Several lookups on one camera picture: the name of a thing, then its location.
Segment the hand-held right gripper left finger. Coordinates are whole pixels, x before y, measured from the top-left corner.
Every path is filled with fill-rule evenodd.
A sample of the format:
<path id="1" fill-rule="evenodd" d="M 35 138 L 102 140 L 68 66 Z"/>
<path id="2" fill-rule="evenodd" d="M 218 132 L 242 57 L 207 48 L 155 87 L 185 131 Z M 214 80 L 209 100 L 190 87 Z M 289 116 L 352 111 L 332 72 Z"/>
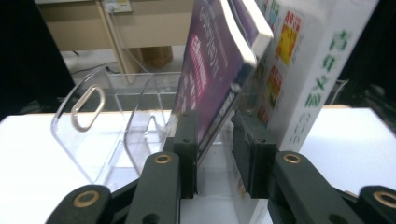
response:
<path id="1" fill-rule="evenodd" d="M 197 190 L 197 115 L 179 117 L 174 137 L 147 156 L 125 224 L 178 224 L 181 199 Z"/>

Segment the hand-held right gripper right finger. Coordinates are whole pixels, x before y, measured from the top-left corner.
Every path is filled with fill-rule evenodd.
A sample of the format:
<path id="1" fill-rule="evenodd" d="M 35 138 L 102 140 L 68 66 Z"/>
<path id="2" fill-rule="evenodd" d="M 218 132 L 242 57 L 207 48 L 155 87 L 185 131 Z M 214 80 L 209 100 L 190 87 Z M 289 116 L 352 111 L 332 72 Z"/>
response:
<path id="1" fill-rule="evenodd" d="M 355 224 L 353 210 L 305 156 L 279 151 L 247 112 L 235 112 L 232 123 L 232 153 L 245 191 L 268 201 L 274 224 Z"/>

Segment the clear acrylic book rack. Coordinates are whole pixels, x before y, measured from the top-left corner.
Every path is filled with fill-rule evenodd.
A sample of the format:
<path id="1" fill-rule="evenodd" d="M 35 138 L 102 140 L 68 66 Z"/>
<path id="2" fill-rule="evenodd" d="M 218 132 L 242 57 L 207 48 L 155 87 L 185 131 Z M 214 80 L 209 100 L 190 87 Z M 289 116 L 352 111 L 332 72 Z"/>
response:
<path id="1" fill-rule="evenodd" d="M 51 132 L 92 184 L 121 189 L 172 135 L 170 111 L 178 72 L 112 74 L 96 68 L 79 77 L 51 123 Z M 181 203 L 181 224 L 271 224 L 267 202 L 244 189 L 226 122 L 198 168 L 198 192 Z"/>

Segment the white book with colourful squares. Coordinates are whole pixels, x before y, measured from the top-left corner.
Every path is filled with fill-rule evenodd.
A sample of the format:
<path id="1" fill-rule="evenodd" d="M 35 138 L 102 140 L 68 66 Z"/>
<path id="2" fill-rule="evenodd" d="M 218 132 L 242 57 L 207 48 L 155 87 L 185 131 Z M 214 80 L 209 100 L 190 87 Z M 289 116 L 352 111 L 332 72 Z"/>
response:
<path id="1" fill-rule="evenodd" d="M 257 0 L 274 39 L 255 113 L 278 149 L 301 149 L 379 1 Z"/>

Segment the purple book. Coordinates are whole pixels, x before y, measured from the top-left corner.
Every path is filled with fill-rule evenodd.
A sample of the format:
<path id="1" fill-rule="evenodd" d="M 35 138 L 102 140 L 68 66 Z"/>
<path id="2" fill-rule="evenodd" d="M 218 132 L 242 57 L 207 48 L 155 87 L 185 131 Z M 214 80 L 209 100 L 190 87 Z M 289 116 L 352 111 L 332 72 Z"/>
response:
<path id="1" fill-rule="evenodd" d="M 199 161 L 272 39 L 255 0 L 194 0 L 172 114 L 196 113 Z"/>

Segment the white table board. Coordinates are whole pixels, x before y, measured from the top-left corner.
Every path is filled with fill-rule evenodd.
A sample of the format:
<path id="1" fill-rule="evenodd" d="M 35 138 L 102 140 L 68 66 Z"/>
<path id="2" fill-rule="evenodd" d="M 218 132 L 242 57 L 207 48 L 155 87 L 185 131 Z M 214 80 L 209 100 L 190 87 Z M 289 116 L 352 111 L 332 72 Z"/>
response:
<path id="1" fill-rule="evenodd" d="M 0 122 L 0 224 L 45 224 L 87 181 L 50 133 L 50 114 Z M 301 149 L 340 190 L 396 190 L 396 136 L 369 108 L 324 107 Z"/>

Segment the brown cardboard box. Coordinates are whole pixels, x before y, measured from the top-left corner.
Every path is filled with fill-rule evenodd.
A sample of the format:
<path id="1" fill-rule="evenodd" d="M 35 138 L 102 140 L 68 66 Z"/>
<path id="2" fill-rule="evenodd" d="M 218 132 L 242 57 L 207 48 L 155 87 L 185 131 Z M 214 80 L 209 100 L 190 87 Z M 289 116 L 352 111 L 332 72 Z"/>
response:
<path id="1" fill-rule="evenodd" d="M 141 53 L 144 63 L 150 67 L 163 68 L 173 60 L 171 46 L 142 48 Z"/>

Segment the white book with green text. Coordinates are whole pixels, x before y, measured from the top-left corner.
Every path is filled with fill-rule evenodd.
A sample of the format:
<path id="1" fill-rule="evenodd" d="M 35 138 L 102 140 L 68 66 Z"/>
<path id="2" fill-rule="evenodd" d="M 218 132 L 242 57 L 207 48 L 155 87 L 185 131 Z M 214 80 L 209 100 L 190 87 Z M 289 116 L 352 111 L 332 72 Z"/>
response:
<path id="1" fill-rule="evenodd" d="M 396 0 L 379 0 L 326 103 L 369 107 L 396 134 Z"/>

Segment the beige wooden desk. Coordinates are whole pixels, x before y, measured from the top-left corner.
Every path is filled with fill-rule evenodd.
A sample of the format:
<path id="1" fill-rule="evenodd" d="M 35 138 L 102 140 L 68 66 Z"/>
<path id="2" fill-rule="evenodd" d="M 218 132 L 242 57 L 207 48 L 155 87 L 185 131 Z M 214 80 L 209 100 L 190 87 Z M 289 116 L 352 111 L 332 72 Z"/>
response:
<path id="1" fill-rule="evenodd" d="M 107 11 L 105 0 L 34 0 L 60 51 L 111 49 L 122 73 L 141 69 L 142 48 L 187 41 L 194 0 L 122 0 L 131 10 Z"/>

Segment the black curtain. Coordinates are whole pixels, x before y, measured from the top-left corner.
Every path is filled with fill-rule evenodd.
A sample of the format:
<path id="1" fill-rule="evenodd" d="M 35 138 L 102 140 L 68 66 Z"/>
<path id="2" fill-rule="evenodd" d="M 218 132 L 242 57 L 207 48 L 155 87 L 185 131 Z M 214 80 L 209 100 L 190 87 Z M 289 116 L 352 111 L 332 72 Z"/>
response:
<path id="1" fill-rule="evenodd" d="M 0 120 L 37 102 L 53 112 L 75 87 L 34 0 L 0 0 Z"/>

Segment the white wall socket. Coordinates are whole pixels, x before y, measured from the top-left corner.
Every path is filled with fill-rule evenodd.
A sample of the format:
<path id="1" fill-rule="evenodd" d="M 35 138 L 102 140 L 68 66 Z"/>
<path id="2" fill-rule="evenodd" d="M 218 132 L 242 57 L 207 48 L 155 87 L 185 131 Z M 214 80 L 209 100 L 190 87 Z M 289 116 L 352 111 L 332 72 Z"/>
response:
<path id="1" fill-rule="evenodd" d="M 129 0 L 103 0 L 108 13 L 132 12 L 133 8 Z"/>

